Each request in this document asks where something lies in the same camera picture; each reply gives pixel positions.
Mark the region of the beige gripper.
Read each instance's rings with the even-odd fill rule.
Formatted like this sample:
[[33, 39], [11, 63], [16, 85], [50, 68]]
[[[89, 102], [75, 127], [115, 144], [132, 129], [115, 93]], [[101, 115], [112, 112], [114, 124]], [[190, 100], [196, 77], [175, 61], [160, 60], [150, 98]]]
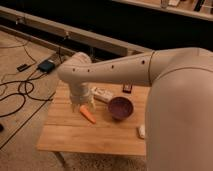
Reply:
[[77, 104], [87, 103], [90, 111], [95, 111], [96, 106], [94, 99], [91, 100], [91, 92], [89, 89], [89, 85], [87, 83], [82, 84], [70, 84], [70, 99], [73, 103], [71, 103], [72, 112], [75, 112], [77, 109]]

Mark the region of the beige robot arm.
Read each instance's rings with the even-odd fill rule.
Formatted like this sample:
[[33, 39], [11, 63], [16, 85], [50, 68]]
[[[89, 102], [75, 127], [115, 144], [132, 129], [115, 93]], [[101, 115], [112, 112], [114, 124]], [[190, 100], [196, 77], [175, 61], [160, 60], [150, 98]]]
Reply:
[[148, 171], [213, 171], [213, 52], [176, 48], [94, 63], [82, 52], [58, 69], [71, 101], [90, 82], [150, 88], [145, 112]]

